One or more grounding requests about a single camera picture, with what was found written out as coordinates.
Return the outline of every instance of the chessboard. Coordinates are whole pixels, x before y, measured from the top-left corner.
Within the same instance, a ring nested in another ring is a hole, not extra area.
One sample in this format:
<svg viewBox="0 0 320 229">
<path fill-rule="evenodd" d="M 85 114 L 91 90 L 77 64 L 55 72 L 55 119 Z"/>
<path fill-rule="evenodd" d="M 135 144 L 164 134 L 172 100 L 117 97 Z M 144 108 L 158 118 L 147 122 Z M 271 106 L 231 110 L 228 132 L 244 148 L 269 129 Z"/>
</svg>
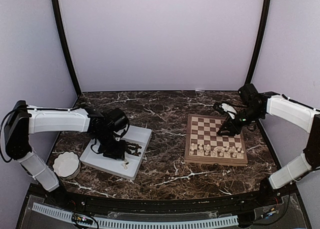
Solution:
<svg viewBox="0 0 320 229">
<path fill-rule="evenodd" d="M 248 164 L 243 134 L 219 136 L 225 118 L 188 115 L 184 159 L 188 163 L 246 166 Z"/>
</svg>

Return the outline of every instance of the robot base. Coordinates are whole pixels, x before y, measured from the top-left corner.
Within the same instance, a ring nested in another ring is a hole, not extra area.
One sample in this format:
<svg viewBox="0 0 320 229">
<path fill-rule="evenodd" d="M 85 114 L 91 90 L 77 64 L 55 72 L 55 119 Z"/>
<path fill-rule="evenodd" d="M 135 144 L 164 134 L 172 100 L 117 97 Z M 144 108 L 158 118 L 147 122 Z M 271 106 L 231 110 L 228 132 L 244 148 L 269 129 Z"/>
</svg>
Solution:
<svg viewBox="0 0 320 229">
<path fill-rule="evenodd" d="M 91 140 L 88 146 L 85 148 L 83 154 L 80 157 L 80 161 L 89 167 L 101 170 L 103 172 L 110 173 L 112 175 L 129 180 L 134 180 L 137 176 L 139 167 L 148 147 L 151 133 L 151 129 L 141 128 L 133 125 L 129 127 L 128 132 L 125 134 L 122 140 L 125 140 L 128 143 L 139 144 L 139 146 L 141 146 L 142 148 L 139 149 L 139 152 L 141 152 L 139 156 L 125 153 L 125 159 L 127 162 L 123 160 L 107 158 L 102 156 L 102 154 L 95 154 L 91 150 L 91 145 L 95 142 L 94 139 Z M 94 145 L 92 149 L 97 152 L 99 146 L 100 143 L 99 141 L 97 141 L 97 144 Z"/>
</svg>

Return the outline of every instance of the white bowl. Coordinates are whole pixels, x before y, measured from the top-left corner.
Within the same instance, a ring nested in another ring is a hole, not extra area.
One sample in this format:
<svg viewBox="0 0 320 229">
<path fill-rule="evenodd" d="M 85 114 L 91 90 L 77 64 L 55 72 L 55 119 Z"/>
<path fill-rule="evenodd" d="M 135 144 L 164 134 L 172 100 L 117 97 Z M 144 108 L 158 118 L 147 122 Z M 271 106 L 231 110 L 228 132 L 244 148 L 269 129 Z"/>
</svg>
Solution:
<svg viewBox="0 0 320 229">
<path fill-rule="evenodd" d="M 74 152 L 60 154 L 53 163 L 53 171 L 67 180 L 75 178 L 80 172 L 80 160 Z"/>
</svg>

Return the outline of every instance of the marble tabletop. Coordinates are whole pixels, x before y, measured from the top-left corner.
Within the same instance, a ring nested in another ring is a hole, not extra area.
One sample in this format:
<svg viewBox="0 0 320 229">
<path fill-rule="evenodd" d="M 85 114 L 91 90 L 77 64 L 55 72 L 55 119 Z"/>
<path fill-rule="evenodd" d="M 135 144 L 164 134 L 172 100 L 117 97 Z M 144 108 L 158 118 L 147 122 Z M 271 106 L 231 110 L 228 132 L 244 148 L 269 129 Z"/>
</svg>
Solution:
<svg viewBox="0 0 320 229">
<path fill-rule="evenodd" d="M 62 180 L 69 192 L 136 200 L 184 200 L 257 191 L 260 181 L 277 170 L 259 131 L 243 129 L 247 166 L 187 163 L 184 160 L 188 114 L 219 116 L 215 102 L 240 104 L 236 91 L 88 92 L 78 102 L 100 112 L 122 109 L 137 127 L 152 129 L 152 137 L 134 181 L 81 165 L 78 176 Z M 63 152 L 79 157 L 90 137 L 62 132 L 48 160 Z"/>
</svg>

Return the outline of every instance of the white wall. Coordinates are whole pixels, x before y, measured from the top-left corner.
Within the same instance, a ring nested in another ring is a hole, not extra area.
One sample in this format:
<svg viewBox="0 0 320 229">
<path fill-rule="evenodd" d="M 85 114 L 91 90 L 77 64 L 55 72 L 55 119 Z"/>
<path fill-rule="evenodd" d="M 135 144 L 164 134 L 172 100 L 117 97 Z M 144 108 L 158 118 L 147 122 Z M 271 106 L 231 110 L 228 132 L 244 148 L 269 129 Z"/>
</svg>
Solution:
<svg viewBox="0 0 320 229">
<path fill-rule="evenodd" d="M 59 0 L 82 91 L 237 90 L 263 0 Z"/>
<path fill-rule="evenodd" d="M 43 107 L 73 105 L 76 93 L 51 0 L 0 0 L 0 72 L 1 119 L 18 100 Z M 46 160 L 56 137 L 56 133 L 32 135 L 30 143 Z M 15 161 L 0 161 L 0 171 L 0 227 L 11 229 L 32 180 Z"/>
<path fill-rule="evenodd" d="M 274 91 L 320 108 L 320 0 L 271 0 L 253 77 L 259 92 Z M 268 116 L 263 126 L 282 165 L 305 148 L 308 134 Z M 313 228 L 320 228 L 320 173 L 298 183 Z"/>
</svg>

